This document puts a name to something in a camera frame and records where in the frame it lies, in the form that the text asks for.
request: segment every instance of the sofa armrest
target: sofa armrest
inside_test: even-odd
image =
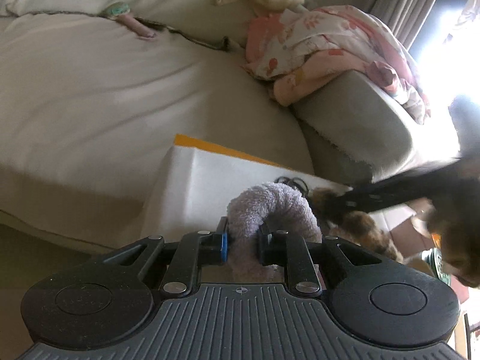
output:
[[[341,74],[292,108],[321,138],[359,166],[370,167],[371,180],[359,181],[397,173],[414,153],[418,125],[400,104],[357,71]],[[316,137],[307,132],[305,139],[314,159]]]

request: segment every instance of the pink cloth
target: pink cloth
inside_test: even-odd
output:
[[[273,80],[272,97],[288,106],[341,73],[356,70],[423,124],[430,116],[415,62],[390,30],[355,7],[285,10],[250,22],[245,70]]]

